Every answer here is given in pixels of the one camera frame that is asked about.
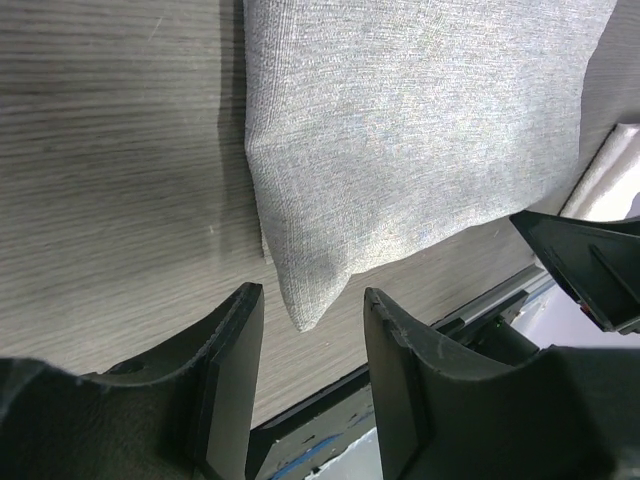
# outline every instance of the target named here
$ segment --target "fabric cushion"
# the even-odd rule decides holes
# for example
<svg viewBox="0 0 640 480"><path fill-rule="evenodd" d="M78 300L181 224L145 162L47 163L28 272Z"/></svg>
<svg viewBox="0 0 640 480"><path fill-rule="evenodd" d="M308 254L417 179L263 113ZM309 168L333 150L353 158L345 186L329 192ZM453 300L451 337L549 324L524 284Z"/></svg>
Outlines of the fabric cushion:
<svg viewBox="0 0 640 480"><path fill-rule="evenodd" d="M350 275L573 178L615 0L247 0L246 149L300 330Z"/></svg>

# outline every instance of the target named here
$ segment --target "wooden surface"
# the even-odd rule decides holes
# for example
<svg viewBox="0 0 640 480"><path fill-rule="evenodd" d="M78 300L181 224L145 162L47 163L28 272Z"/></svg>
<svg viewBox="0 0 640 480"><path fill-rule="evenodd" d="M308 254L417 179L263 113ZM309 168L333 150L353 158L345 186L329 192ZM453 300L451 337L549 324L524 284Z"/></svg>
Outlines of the wooden surface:
<svg viewBox="0 0 640 480"><path fill-rule="evenodd" d="M298 334L261 254L233 1L0 0L1 355L102 371L260 282L258 423L365 362L365 286L433 321L531 262L507 221L472 228L355 277ZM640 113L639 51L621 0L585 81L584 167Z"/></svg>

